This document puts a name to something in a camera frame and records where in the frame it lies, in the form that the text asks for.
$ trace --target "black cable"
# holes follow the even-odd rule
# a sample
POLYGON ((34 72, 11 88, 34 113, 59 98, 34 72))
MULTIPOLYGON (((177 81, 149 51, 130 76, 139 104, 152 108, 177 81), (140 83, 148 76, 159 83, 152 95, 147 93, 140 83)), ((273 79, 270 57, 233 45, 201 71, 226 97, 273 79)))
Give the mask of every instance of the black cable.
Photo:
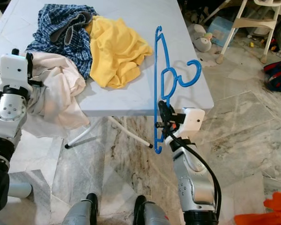
POLYGON ((214 182, 214 200, 215 200, 215 204, 216 204, 216 216, 217 219, 219 219, 220 217, 220 211, 221 211, 221 204, 222 204, 222 192, 221 192, 221 187, 219 184, 219 181, 217 180, 214 172, 212 171, 212 169, 209 167, 209 165, 205 162, 205 160, 194 150, 192 150, 190 147, 187 146, 187 144, 185 144, 182 140, 179 140, 178 138, 176 138, 172 132, 170 132, 168 130, 168 127, 165 126, 165 130, 167 131, 167 133, 171 136, 171 138, 173 138, 174 141, 176 141, 178 144, 180 144, 182 147, 184 147, 185 149, 187 149, 190 153, 192 153, 199 161, 201 161, 201 163, 207 168, 207 170, 210 172, 211 176, 212 176, 212 180, 214 182))

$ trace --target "wheel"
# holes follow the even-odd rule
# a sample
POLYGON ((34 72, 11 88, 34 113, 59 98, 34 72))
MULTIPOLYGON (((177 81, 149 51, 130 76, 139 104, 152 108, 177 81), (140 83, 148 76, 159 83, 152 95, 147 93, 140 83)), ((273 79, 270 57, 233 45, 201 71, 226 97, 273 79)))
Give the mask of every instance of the wheel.
POLYGON ((144 207, 143 203, 147 201, 146 197, 140 195, 136 198, 135 205, 134 205, 134 219, 133 225, 144 225, 144 207))
POLYGON ((94 193, 88 194, 86 199, 92 202, 91 209, 90 209, 90 224, 96 225, 97 224, 97 212, 98 212, 98 198, 97 195, 94 193))

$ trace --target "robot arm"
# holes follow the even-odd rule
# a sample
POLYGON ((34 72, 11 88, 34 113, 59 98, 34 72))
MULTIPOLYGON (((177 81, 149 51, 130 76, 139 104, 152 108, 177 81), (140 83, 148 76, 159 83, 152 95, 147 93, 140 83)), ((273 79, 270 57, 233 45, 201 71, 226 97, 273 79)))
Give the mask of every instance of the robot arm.
POLYGON ((216 225, 221 208, 219 183, 191 143, 189 135, 199 131, 205 112, 186 108, 177 114, 165 102, 158 103, 166 145, 173 151, 174 171, 178 179, 178 194, 186 225, 216 225))
POLYGON ((19 50, 0 58, 0 210, 7 203, 9 162, 21 138, 27 119, 26 106, 32 87, 32 54, 19 50))

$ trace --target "blue box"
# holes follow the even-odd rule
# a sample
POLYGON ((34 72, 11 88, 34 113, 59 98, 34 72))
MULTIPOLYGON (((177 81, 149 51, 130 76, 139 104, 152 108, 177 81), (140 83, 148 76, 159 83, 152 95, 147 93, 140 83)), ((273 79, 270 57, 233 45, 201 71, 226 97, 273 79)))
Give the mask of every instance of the blue box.
MULTIPOLYGON (((221 47, 224 47, 224 44, 228 38, 228 35, 232 29, 233 22, 226 20, 217 16, 212 23, 210 24, 208 31, 212 33, 211 42, 215 43, 221 47)), ((235 29, 231 40, 233 39, 234 35, 237 33, 238 29, 235 29)))

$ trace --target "orange cloth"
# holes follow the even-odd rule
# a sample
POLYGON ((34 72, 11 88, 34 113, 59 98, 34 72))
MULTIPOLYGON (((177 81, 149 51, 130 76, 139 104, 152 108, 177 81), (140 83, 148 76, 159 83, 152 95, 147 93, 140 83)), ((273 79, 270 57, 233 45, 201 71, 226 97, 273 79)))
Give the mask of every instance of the orange cloth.
POLYGON ((264 206, 274 210, 265 214, 237 215, 234 220, 237 225, 281 225, 281 192, 275 192, 273 199, 266 199, 264 206))

